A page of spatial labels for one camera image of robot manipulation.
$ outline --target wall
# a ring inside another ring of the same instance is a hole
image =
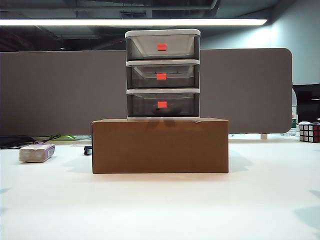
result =
[[[287,50],[200,56],[202,117],[228,119],[231,133],[289,130]],[[125,51],[0,52],[0,61],[0,135],[89,135],[92,121],[127,116]]]
[[[293,83],[320,83],[320,1],[299,0],[272,24],[272,47],[293,55]]]
[[[202,49],[270,48],[271,25],[202,37]]]
[[[201,39],[203,49],[288,48],[293,84],[320,83],[320,0],[298,0],[267,26]]]

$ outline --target ceiling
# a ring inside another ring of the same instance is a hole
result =
[[[1,19],[270,19],[281,0],[1,0]],[[234,27],[200,27],[201,35]],[[0,27],[0,51],[124,50],[131,28],[105,26]]]

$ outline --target red drawer handle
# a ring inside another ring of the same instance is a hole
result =
[[[167,44],[166,43],[158,43],[157,48],[158,48],[158,51],[167,51]]]
[[[158,109],[165,109],[167,107],[167,101],[158,101]]]
[[[167,74],[165,72],[164,73],[157,73],[156,79],[157,80],[167,80]]]

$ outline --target drawer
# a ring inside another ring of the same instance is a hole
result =
[[[126,60],[200,59],[197,29],[142,30],[125,33]]]
[[[133,92],[127,91],[127,116],[198,117],[199,92]]]
[[[126,67],[128,89],[199,88],[199,60],[128,61]]]

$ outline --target white table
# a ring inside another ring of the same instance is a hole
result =
[[[320,238],[317,143],[232,139],[229,174],[94,175],[70,143],[45,163],[0,154],[3,240]]]

